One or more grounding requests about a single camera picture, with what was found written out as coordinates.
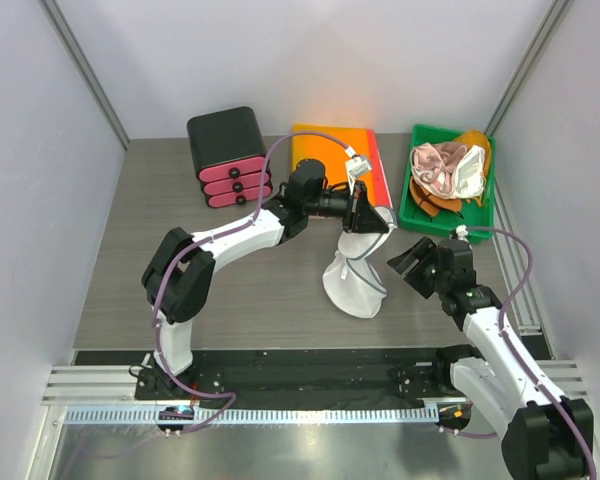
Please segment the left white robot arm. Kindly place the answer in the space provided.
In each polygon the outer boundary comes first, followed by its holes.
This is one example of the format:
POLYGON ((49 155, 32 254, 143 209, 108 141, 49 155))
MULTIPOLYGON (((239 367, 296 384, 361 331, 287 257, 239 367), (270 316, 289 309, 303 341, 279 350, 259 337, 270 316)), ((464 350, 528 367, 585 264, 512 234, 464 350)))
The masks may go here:
POLYGON ((368 258, 396 229, 393 210, 375 206, 361 174, 370 164, 359 156, 347 163, 347 180, 330 186, 325 166, 305 159, 278 193, 258 211, 215 230, 190 234, 170 230, 145 270, 141 283, 153 308, 157 333, 153 357, 162 370, 159 388, 170 398, 185 397, 193 385, 193 318, 202 310, 215 273, 256 251, 277 247, 304 231, 312 217, 342 224, 333 261, 322 274, 323 289, 340 311, 373 318, 387 290, 368 258))

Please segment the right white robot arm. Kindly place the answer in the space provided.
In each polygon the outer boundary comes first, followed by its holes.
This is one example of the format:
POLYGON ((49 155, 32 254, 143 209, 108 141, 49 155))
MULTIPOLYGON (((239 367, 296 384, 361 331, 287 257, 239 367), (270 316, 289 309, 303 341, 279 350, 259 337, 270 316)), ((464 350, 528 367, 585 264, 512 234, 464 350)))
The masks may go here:
POLYGON ((469 339, 436 353, 437 391, 460 391, 500 441, 514 479, 595 479, 594 415, 545 373, 511 326, 506 307, 478 281, 470 244, 424 237, 389 266, 424 298, 438 296, 444 313, 469 339))

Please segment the white mesh laundry bag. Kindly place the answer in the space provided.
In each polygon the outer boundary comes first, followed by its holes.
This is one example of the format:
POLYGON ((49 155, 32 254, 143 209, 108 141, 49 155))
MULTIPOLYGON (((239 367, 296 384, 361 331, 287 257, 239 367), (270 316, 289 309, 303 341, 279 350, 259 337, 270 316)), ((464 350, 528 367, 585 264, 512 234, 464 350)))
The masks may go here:
POLYGON ((379 250, 397 228, 395 212, 388 206, 376 211, 387 222, 387 233, 345 233, 337 242, 333 261, 322 275, 324 291, 342 312, 360 319, 374 318, 387 290, 369 257, 379 250))

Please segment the white bra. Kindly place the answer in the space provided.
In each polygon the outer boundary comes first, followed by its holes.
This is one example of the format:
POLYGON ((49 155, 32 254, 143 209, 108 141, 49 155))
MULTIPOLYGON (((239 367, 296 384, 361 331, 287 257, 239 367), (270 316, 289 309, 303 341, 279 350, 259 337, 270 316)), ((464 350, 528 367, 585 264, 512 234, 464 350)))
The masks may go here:
POLYGON ((451 197, 471 199, 479 197, 485 188, 485 150, 472 146, 455 167, 451 176, 451 197))

